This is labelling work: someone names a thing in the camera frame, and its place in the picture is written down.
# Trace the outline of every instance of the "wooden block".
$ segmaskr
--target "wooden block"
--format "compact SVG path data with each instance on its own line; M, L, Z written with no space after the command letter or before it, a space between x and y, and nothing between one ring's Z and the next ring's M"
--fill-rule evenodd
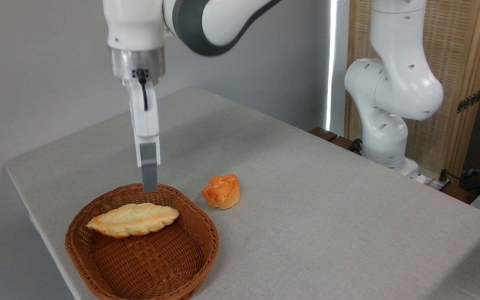
M345 137L337 137L336 139L333 139L331 141L331 143L337 145L337 146L341 146L341 148L344 148L344 149L349 149L351 148L351 145L353 144L353 141L345 138Z
M448 184L444 188L444 190L442 190L442 192L468 205L474 202L474 200L479 196L474 192L469 192L468 190L464 190L463 188L460 188L453 183Z
M338 136L336 133L332 133L331 131L327 131L321 127L316 127L311 131L309 131L309 133L317 136L318 138L322 138L327 142L331 142L333 139L336 139Z

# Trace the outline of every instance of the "black cable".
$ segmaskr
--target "black cable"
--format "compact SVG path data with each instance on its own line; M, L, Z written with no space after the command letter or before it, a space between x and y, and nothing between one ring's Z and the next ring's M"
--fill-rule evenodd
M143 110L147 111L147 91L145 90L145 83L147 82L147 80L145 79L145 71L142 69L138 69L137 77L138 77L138 82L142 86Z
M449 173L446 169L442 169L442 172L445 172L445 173L448 174L449 176L457 179L459 182L462 182L462 183L467 184L467 185L470 185L470 186L474 186L475 188L480 188L480 185L474 184L474 183L472 183L472 182L467 182L466 180L458 177L457 175L453 175L453 174Z

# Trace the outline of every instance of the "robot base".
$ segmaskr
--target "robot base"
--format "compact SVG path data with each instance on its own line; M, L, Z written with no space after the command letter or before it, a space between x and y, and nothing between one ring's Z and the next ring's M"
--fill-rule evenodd
M407 157L405 157L404 159L396 163L381 163L380 165L384 165L388 169L392 169L398 172L399 174L405 175L410 179L416 180L417 182L420 182L420 183L425 182L426 178L424 175L421 175L418 164L412 159L409 159Z

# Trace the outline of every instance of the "woven panel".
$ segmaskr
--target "woven panel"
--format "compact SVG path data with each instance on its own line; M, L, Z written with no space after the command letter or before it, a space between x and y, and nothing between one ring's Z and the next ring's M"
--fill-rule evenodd
M85 226L112 209L147 202L173 207L179 217L159 232L125 239L106 237ZM100 299L187 300L217 258L218 233L208 216L178 190L159 185L158 192L144 194L142 184L132 184L85 206L68 228L66 250Z
M371 0L355 0L352 6L349 63L359 58L379 58L370 44L371 3ZM433 172L439 172L446 160L471 44L468 33L474 30L479 3L480 0L429 0L425 9L423 47L433 74L444 87L444 101L438 112L426 121L405 120L408 125L406 156ZM360 138L360 116L353 101L348 107L348 138Z

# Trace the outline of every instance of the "orange muffin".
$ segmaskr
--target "orange muffin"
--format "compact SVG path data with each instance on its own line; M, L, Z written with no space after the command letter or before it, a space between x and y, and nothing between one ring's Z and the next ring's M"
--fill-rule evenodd
M211 207L231 208L240 201L240 181L234 174L214 176L203 189L202 195Z

